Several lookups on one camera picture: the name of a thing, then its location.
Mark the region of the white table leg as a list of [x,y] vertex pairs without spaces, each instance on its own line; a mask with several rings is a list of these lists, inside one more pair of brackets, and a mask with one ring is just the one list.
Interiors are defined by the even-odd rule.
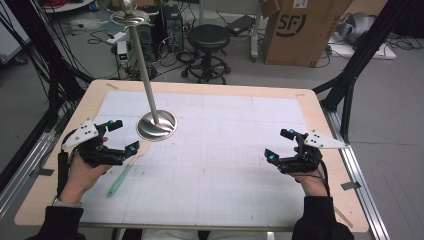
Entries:
[[258,41],[259,41],[259,25],[261,18],[260,0],[252,0],[250,14],[254,17],[253,30],[250,35],[250,56],[253,61],[256,61],[259,56]]

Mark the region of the black computer tower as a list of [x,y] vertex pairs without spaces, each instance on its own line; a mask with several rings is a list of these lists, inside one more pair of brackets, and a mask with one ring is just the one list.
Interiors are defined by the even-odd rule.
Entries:
[[183,49],[182,16],[177,5],[145,5],[141,10],[153,14],[148,19],[150,26],[137,28],[146,61],[158,61]]

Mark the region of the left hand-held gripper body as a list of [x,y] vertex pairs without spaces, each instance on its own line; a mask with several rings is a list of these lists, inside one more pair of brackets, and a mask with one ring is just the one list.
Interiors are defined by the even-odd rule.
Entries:
[[126,160],[125,150],[110,149],[104,145],[104,135],[109,132],[106,127],[107,122],[94,124],[88,118],[65,136],[61,149],[72,148],[77,150],[84,162],[92,167],[97,167],[98,165],[122,165]]

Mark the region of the pale green handled utensil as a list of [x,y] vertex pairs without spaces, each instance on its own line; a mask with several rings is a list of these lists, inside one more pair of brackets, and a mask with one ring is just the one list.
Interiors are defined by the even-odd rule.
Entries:
[[151,142],[147,140],[143,140],[140,143],[140,148],[138,152],[131,158],[130,162],[125,166],[124,170],[121,172],[121,174],[117,177],[111,188],[109,189],[107,196],[113,197],[115,193],[119,190],[120,186],[124,182],[126,176],[129,174],[131,168],[136,163],[136,161],[143,155],[146,154],[146,152],[149,150],[151,146]]

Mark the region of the grey crumpled bag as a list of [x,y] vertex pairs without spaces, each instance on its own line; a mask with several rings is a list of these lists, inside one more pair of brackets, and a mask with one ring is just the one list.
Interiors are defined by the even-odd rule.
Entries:
[[357,45],[368,33],[375,17],[364,12],[348,13],[337,24],[335,32],[351,45]]

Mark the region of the aluminium rail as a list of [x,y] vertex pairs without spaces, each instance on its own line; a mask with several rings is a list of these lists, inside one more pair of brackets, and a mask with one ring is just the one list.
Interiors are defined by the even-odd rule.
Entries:
[[366,179],[357,161],[354,150],[350,144],[340,150],[342,160],[351,181],[355,184],[354,190],[367,219],[374,240],[391,240],[380,216],[378,208],[368,188]]
[[0,173],[0,220],[14,205],[26,182],[30,178],[37,178],[39,169],[46,169],[44,164],[72,114],[72,110],[60,110],[57,122],[49,125],[45,113]]

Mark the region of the white panel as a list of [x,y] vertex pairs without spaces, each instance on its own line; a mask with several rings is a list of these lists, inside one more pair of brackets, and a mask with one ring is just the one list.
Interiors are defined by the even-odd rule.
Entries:
[[16,32],[26,43],[30,42],[12,11],[4,0],[0,0],[0,64],[7,64],[22,49],[11,31]]

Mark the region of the white device with green display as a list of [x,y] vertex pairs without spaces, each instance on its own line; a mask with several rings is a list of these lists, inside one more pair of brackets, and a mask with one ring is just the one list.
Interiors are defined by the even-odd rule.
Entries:
[[126,41],[118,41],[116,44],[116,53],[121,66],[128,63],[128,46]]

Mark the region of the silver metal stand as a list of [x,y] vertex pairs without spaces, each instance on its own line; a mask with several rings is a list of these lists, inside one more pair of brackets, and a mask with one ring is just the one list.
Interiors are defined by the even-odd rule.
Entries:
[[130,34],[130,39],[137,57],[138,68],[144,85],[150,111],[145,113],[137,122],[137,133],[149,141],[162,141],[171,137],[177,129],[177,118],[166,110],[158,110],[154,99],[150,78],[147,72],[141,41],[137,32],[138,26],[150,26],[149,18],[153,13],[138,10],[134,0],[119,0],[121,10],[111,15],[110,20]]

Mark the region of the black flat case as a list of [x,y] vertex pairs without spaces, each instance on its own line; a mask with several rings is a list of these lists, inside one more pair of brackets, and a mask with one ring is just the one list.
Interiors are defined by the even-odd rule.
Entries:
[[238,36],[239,34],[248,30],[254,23],[254,18],[249,15],[243,15],[233,22],[227,24],[225,29],[234,36]]

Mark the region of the white grid mat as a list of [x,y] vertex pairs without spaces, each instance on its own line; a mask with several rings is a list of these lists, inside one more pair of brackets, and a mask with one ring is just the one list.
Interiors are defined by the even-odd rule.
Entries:
[[283,128],[306,130],[294,99],[158,93],[159,108],[178,122],[168,139],[153,143],[130,169],[110,169],[83,198],[87,224],[255,227],[284,229],[303,211],[303,191],[269,164],[294,142]]

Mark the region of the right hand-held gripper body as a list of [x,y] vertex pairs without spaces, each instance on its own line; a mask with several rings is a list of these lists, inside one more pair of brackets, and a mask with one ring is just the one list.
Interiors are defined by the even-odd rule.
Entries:
[[346,143],[316,130],[311,133],[299,133],[295,141],[298,144],[297,154],[294,157],[280,158],[278,169],[283,174],[312,172],[322,161],[321,149],[342,149],[347,146]]

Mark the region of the white flat board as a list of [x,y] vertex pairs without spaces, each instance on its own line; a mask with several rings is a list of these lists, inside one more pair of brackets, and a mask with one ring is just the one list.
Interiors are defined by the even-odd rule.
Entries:
[[[337,33],[331,36],[328,45],[331,47],[332,53],[335,56],[351,58],[355,53],[354,46],[341,38]],[[381,60],[394,60],[396,58],[395,53],[386,44],[382,44],[373,56],[373,59]]]

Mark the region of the black round stool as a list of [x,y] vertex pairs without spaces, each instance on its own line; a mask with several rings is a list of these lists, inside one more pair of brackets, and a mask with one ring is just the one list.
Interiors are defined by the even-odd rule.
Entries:
[[188,42],[203,55],[191,59],[181,72],[181,76],[187,77],[191,74],[197,79],[198,83],[220,79],[222,84],[226,85],[224,75],[229,74],[231,68],[224,60],[214,56],[214,53],[218,51],[225,54],[224,48],[230,42],[230,35],[226,29],[213,24],[196,26],[188,34]]

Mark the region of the white power strip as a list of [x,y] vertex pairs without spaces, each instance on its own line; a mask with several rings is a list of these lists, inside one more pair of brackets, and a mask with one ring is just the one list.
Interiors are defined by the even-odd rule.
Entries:
[[118,41],[121,41],[122,39],[124,39],[126,35],[127,35],[126,32],[118,32],[112,37],[110,37],[109,39],[107,39],[106,43],[110,45],[116,44]]

